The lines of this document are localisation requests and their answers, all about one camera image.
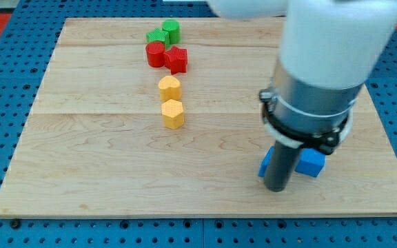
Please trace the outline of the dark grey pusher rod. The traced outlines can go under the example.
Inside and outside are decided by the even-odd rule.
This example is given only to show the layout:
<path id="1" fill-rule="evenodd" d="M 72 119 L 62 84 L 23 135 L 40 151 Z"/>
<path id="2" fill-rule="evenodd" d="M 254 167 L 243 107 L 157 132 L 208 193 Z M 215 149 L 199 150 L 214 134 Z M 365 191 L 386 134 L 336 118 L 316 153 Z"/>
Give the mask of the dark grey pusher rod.
<path id="1" fill-rule="evenodd" d="M 302 152 L 302 147 L 292 148 L 276 141 L 263 177 L 266 188 L 273 192 L 283 191 L 298 165 Z"/>

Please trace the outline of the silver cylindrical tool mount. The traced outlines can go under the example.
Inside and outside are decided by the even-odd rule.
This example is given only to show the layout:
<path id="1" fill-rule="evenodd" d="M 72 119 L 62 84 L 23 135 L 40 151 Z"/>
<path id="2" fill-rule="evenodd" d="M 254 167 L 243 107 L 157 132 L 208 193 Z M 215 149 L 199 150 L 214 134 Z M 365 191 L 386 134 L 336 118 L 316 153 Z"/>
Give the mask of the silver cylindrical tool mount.
<path id="1" fill-rule="evenodd" d="M 258 93 L 265 128 L 276 141 L 274 153 L 298 154 L 310 148 L 333 154 L 352 127 L 352 108 L 361 87 L 310 85 L 278 62 L 268 87 Z"/>

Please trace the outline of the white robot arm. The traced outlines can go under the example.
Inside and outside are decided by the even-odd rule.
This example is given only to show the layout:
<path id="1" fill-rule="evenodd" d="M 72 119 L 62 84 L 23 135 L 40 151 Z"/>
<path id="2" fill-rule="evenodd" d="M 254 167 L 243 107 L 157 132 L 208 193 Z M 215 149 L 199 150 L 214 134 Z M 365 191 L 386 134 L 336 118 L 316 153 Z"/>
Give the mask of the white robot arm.
<path id="1" fill-rule="evenodd" d="M 226 19 L 285 16 L 269 85 L 259 92 L 275 138 L 266 188 L 280 192 L 305 148 L 330 155 L 346 139 L 353 106 L 397 26 L 397 1 L 220 1 Z"/>

